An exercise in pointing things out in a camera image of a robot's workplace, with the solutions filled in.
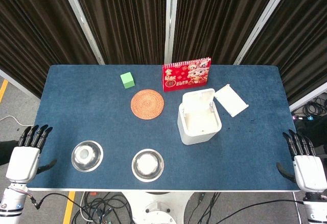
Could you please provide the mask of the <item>steel bowl with white cup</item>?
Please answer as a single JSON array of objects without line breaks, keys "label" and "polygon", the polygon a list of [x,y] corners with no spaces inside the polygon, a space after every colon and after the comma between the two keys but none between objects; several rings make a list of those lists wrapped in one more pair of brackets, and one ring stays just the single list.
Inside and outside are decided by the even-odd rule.
[{"label": "steel bowl with white cup", "polygon": [[79,143],[72,151],[72,166],[80,172],[91,172],[101,164],[103,160],[102,146],[92,140]]}]

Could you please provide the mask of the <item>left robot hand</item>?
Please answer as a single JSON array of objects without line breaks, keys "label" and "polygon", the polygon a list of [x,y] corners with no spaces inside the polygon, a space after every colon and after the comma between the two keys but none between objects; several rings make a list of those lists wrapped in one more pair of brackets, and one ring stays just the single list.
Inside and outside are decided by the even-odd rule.
[{"label": "left robot hand", "polygon": [[57,159],[53,159],[50,163],[39,166],[40,155],[52,130],[53,128],[46,124],[42,127],[29,126],[23,131],[10,157],[6,173],[10,182],[27,184],[36,175],[51,169],[57,163]]}]

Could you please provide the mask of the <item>grey metal frame post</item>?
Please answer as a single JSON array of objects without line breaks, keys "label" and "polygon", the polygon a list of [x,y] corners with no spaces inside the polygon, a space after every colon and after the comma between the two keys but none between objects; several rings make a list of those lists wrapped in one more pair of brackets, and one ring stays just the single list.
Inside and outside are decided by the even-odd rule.
[{"label": "grey metal frame post", "polygon": [[74,12],[74,15],[86,37],[86,40],[98,62],[99,65],[104,65],[105,64],[105,61],[103,59],[103,56],[99,50],[99,47],[98,47],[98,44],[94,38],[94,35],[91,31],[91,28],[87,22],[87,19],[86,19],[86,16],[84,14],[84,11],[81,7],[81,4],[79,2],[79,0],[68,0],[73,12]]},{"label": "grey metal frame post", "polygon": [[172,62],[178,0],[166,0],[164,64]]},{"label": "grey metal frame post", "polygon": [[257,39],[260,32],[263,30],[263,27],[267,23],[268,19],[271,17],[273,12],[276,10],[277,6],[282,0],[269,0],[266,7],[264,8],[262,14],[258,18],[254,28],[252,29],[250,35],[248,36],[247,40],[245,41],[243,47],[241,48],[238,56],[236,57],[233,65],[241,64],[242,60],[244,59],[245,55],[249,51],[250,47],[253,45],[254,41]]}]

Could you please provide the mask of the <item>white open-lid bin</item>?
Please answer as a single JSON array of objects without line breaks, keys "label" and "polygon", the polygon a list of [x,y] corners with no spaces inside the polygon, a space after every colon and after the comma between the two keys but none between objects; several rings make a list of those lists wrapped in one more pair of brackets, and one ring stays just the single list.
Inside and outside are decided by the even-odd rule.
[{"label": "white open-lid bin", "polygon": [[218,91],[213,88],[184,93],[178,108],[177,125],[184,145],[209,141],[222,128],[217,100],[231,117],[235,117],[249,105],[229,85]]}]

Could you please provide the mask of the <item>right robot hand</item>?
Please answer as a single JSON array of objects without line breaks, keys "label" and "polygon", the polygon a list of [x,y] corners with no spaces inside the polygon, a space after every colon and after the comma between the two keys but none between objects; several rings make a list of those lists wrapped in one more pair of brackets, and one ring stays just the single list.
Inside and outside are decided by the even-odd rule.
[{"label": "right robot hand", "polygon": [[296,183],[305,192],[322,193],[327,190],[327,179],[320,157],[316,154],[312,141],[292,130],[283,132],[290,152],[294,174],[288,173],[281,163],[276,167],[279,173],[289,181]]}]

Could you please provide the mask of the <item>red desk calendar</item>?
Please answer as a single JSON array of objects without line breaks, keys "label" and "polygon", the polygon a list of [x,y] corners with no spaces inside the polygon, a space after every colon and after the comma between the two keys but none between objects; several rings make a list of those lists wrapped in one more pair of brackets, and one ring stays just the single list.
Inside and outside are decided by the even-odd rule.
[{"label": "red desk calendar", "polygon": [[212,58],[168,63],[162,66],[162,87],[164,92],[194,88],[207,84]]}]

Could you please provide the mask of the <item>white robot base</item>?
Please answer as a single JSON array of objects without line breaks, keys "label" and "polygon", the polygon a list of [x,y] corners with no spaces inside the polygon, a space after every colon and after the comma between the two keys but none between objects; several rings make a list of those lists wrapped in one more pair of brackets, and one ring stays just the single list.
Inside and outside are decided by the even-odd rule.
[{"label": "white robot base", "polygon": [[184,212],[193,192],[124,191],[135,224],[184,224]]}]

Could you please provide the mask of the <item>black curtain panel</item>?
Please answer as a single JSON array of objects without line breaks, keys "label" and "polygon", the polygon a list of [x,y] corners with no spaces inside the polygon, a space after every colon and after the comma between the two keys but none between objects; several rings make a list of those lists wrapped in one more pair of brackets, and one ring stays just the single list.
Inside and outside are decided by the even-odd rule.
[{"label": "black curtain panel", "polygon": [[172,61],[232,65],[269,0],[178,0]]},{"label": "black curtain panel", "polygon": [[0,0],[0,69],[36,97],[50,66],[97,63],[68,0]]},{"label": "black curtain panel", "polygon": [[327,82],[327,0],[281,0],[242,64],[278,67],[289,104]]},{"label": "black curtain panel", "polygon": [[163,64],[166,0],[79,0],[106,64]]}]

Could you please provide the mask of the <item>steel bowl with white contents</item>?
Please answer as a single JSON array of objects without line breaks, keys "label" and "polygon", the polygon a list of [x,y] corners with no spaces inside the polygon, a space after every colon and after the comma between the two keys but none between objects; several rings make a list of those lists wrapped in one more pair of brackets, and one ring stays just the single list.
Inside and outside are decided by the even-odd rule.
[{"label": "steel bowl with white contents", "polygon": [[164,160],[154,149],[143,149],[133,158],[131,169],[133,175],[141,182],[153,182],[164,171]]}]

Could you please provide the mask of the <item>round orange woven coaster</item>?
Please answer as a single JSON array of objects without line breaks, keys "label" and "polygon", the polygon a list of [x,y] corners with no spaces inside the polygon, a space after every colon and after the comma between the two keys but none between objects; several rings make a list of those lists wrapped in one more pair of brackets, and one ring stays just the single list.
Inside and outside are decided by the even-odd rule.
[{"label": "round orange woven coaster", "polygon": [[131,111],[140,119],[151,120],[162,113],[164,104],[164,99],[159,92],[143,89],[132,97]]}]

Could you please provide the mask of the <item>yellow floor tape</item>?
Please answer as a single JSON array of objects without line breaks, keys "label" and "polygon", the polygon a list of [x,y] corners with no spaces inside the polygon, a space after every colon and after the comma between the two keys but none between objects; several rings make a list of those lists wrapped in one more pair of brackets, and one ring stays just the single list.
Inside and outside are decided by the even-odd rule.
[{"label": "yellow floor tape", "polygon": [[4,94],[5,94],[5,91],[6,91],[6,88],[7,88],[7,85],[8,85],[8,80],[7,79],[4,79],[3,82],[2,82],[2,85],[0,87],[0,103],[4,97]]},{"label": "yellow floor tape", "polygon": [[74,207],[74,203],[71,202],[71,200],[75,199],[75,194],[76,194],[75,191],[70,191],[68,194],[69,200],[66,203],[63,224],[70,224],[70,222],[71,222],[71,216],[72,216],[72,211],[73,211],[73,207]]}]

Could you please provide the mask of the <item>blue table mat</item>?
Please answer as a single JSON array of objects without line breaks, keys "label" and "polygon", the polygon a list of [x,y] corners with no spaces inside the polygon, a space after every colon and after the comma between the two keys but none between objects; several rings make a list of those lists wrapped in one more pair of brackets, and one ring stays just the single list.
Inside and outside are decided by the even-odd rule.
[{"label": "blue table mat", "polygon": [[[135,86],[125,89],[120,75],[130,72]],[[36,124],[53,128],[39,163],[57,159],[29,188],[36,190],[190,190],[296,191],[278,172],[293,166],[282,135],[294,129],[278,68],[268,65],[213,65],[208,88],[229,84],[249,105],[231,117],[217,104],[221,130],[209,141],[186,146],[177,126],[183,91],[162,93],[164,108],[155,119],[142,120],[132,111],[132,97],[143,89],[162,92],[159,65],[53,65],[43,89]],[[91,172],[77,171],[73,149],[92,140],[103,148],[103,160]],[[134,156],[158,151],[161,176],[141,182],[132,173]]]}]

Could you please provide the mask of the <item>green cube block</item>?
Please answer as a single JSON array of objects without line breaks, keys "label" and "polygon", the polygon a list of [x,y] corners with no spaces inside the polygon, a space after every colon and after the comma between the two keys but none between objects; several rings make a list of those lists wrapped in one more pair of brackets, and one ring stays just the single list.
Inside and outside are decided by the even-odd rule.
[{"label": "green cube block", "polygon": [[135,86],[133,76],[130,72],[121,74],[120,78],[125,89]]}]

